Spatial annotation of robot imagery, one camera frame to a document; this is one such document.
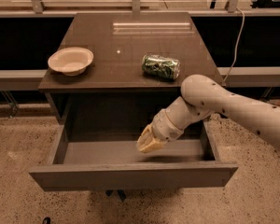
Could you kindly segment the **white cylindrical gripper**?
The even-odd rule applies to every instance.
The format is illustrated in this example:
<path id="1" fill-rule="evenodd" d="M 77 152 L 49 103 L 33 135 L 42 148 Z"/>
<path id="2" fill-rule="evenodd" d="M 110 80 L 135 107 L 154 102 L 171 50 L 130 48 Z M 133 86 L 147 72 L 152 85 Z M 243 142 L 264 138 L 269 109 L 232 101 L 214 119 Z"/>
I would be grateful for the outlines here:
<path id="1" fill-rule="evenodd" d="M 152 124 L 148 124 L 148 126 L 146 126 L 146 128 L 142 131 L 137 140 L 136 147 L 142 153 L 159 150 L 165 145 L 162 141 L 172 142 L 177 140 L 183 133 L 183 130 L 174 126 L 174 124 L 169 120 L 165 110 L 162 109 L 155 115 L 152 120 Z M 160 140 L 153 140 L 153 134 Z"/>

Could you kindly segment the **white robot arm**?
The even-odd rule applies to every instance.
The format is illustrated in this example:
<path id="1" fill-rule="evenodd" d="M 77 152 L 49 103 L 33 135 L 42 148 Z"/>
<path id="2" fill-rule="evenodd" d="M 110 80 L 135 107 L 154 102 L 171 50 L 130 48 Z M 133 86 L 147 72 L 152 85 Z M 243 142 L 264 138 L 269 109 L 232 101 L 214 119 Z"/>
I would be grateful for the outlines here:
<path id="1" fill-rule="evenodd" d="M 219 113 L 246 128 L 280 151 L 280 106 L 227 91 L 203 75 L 181 84 L 181 95 L 156 114 L 141 133 L 136 147 L 148 153 L 177 140 L 193 123 Z"/>

